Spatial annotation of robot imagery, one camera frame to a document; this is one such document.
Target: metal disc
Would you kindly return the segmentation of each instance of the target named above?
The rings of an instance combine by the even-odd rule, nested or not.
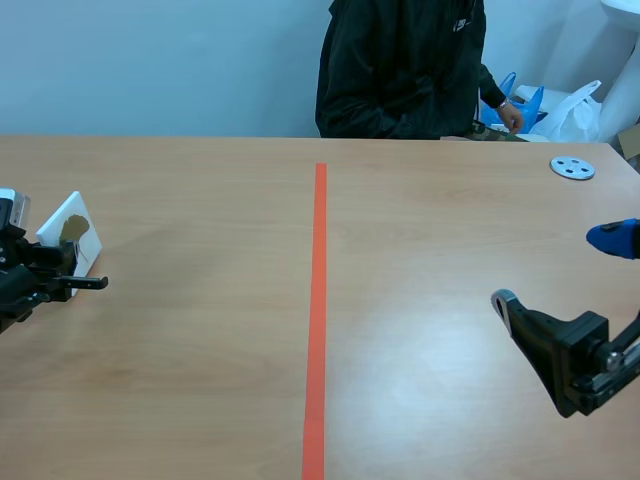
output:
[[[571,180],[589,180],[596,174],[593,165],[576,157],[556,157],[549,165],[558,175]]]

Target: sleeve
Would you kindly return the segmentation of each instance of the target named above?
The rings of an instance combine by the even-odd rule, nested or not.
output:
[[[498,108],[507,98],[484,65],[480,65],[480,98],[491,108]]]
[[[343,2],[328,64],[328,86],[322,102],[321,133],[334,138],[440,138],[425,131],[420,111],[401,116],[385,112],[376,98],[376,45],[380,15],[372,0]]]

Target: table surface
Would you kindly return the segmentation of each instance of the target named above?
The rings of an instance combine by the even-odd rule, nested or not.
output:
[[[0,478],[300,478],[318,162],[327,479],[640,474],[640,381],[562,419],[489,302],[635,316],[638,265],[584,240],[638,215],[608,146],[0,137],[0,162],[31,238],[82,192],[111,279],[0,337]]]

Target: white card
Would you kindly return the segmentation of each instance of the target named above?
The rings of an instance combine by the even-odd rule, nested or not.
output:
[[[47,247],[57,247],[68,240],[78,242],[76,251],[78,265],[73,273],[76,277],[86,277],[102,251],[98,233],[80,192],[73,192],[40,227],[36,236],[40,244]]]

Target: wall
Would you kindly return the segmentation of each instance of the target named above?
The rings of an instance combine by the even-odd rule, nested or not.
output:
[[[497,79],[605,93],[631,34],[599,0],[485,0]],[[329,0],[5,0],[0,132],[317,135]]]
[[[0,132],[317,135],[326,2],[4,0]]]

